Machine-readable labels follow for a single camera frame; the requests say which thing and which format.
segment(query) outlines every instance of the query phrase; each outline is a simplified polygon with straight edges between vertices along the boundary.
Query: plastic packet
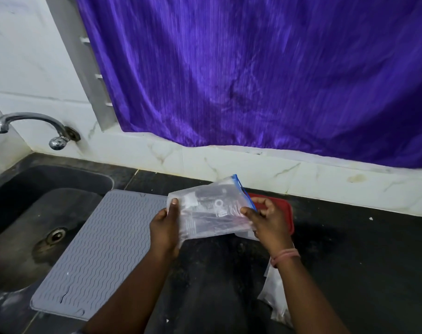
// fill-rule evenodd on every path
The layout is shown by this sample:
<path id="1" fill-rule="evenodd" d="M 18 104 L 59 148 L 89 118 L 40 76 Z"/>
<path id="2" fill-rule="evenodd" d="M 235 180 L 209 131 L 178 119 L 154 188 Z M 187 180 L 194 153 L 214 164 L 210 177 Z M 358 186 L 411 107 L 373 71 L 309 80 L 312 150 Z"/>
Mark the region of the plastic packet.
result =
<path id="1" fill-rule="evenodd" d="M 255 207 L 236 174 L 209 185 L 171 192 L 168 208 L 173 198 L 180 202 L 180 244 L 186 239 L 251 230 L 251 222 L 240 208 Z"/>
<path id="2" fill-rule="evenodd" d="M 293 328 L 292 318 L 288 311 L 287 300 L 285 298 L 285 291 L 283 290 L 282 278 L 279 270 L 268 264 L 266 273 L 266 280 L 264 288 L 257 297 L 269 305 L 273 310 L 271 311 L 271 319 L 281 322 Z"/>

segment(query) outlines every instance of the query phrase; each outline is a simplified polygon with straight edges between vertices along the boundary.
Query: curtain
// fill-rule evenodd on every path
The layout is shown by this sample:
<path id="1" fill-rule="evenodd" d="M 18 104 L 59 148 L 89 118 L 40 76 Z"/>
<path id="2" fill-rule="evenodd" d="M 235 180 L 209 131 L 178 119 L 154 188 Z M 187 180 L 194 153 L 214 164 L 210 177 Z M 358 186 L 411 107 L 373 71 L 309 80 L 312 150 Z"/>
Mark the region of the curtain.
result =
<path id="1" fill-rule="evenodd" d="M 422 0 L 77 0 L 125 132 L 422 168 Z"/>

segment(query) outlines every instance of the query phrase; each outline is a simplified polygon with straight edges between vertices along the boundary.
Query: person's left hand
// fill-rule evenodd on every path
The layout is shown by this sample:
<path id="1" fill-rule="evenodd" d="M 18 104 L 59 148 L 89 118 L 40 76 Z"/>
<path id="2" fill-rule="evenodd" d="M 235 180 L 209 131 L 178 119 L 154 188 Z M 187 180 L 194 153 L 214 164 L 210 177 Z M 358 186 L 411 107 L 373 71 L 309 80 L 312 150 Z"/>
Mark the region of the person's left hand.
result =
<path id="1" fill-rule="evenodd" d="M 162 258 L 174 259 L 178 256 L 178 199 L 174 198 L 169 206 L 169 213 L 164 208 L 152 219 L 151 232 L 152 253 Z"/>

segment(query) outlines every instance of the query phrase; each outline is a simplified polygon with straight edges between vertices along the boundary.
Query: faucet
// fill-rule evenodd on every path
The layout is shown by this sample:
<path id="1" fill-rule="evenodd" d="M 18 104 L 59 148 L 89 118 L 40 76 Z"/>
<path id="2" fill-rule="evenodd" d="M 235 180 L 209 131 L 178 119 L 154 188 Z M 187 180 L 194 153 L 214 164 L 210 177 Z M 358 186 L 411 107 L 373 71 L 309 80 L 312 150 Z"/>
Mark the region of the faucet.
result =
<path id="1" fill-rule="evenodd" d="M 60 121 L 50 116 L 34 112 L 15 112 L 2 115 L 0 117 L 0 134 L 8 132 L 11 122 L 21 119 L 37 119 L 52 124 L 59 134 L 59 137 L 52 138 L 48 143 L 53 150 L 62 150 L 69 141 L 79 141 L 81 139 L 80 134 L 75 129 L 64 126 Z"/>

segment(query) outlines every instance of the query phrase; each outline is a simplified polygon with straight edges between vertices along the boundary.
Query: red lid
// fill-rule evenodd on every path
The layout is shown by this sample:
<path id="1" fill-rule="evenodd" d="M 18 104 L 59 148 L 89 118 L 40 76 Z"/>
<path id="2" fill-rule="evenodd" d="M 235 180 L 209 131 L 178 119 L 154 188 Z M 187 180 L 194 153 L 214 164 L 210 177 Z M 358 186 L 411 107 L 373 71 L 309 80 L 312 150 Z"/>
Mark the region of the red lid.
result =
<path id="1" fill-rule="evenodd" d="M 283 215 L 285 216 L 285 221 L 288 224 L 288 230 L 290 231 L 290 234 L 294 233 L 294 224 L 293 224 L 293 212 L 292 212 L 292 207 L 290 205 L 289 202 L 287 202 L 285 199 L 280 199 L 280 198 L 273 198 L 273 197 L 269 197 L 269 196 L 263 196 L 263 195 L 257 195 L 255 193 L 248 193 L 248 195 L 250 197 L 264 197 L 264 198 L 268 198 L 269 200 L 271 200 L 277 207 L 279 207 L 282 212 Z M 254 206 L 259 210 L 263 210 L 266 209 L 267 207 L 264 204 L 259 204 L 259 203 L 254 203 Z"/>

